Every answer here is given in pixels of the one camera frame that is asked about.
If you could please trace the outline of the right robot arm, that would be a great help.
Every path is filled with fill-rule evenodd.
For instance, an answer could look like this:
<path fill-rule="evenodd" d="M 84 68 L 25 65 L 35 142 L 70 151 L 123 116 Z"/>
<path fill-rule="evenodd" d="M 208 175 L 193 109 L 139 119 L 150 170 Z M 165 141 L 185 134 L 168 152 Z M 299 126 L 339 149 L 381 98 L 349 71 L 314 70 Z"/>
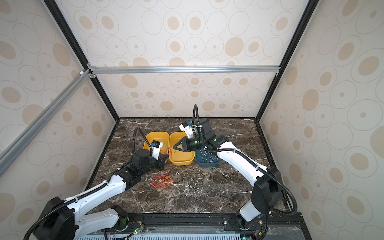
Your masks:
<path fill-rule="evenodd" d="M 277 168 L 268 168 L 257 163 L 227 137 L 215 134 L 207 119 L 183 122 L 179 128 L 186 136 L 173 146 L 174 150 L 180 152 L 205 150 L 229 163 L 253 186 L 251 199 L 238 211 L 240 223 L 247 224 L 254 218 L 266 216 L 273 211 L 285 215 L 297 213 L 297 201 L 284 185 Z"/>

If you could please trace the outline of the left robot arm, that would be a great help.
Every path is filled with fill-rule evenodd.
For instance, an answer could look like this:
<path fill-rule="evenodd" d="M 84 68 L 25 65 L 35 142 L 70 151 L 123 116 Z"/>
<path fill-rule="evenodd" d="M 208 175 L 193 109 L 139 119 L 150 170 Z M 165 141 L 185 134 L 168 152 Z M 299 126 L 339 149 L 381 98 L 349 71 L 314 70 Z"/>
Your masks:
<path fill-rule="evenodd" d="M 106 181 L 64 200 L 55 197 L 48 201 L 24 239 L 34 235 L 38 240 L 74 240 L 116 226 L 125 215 L 122 209 L 114 207 L 95 214 L 90 214 L 90 210 L 131 189 L 152 169 L 162 171 L 168 158 L 167 154 L 154 154 L 147 149 L 135 151 Z"/>

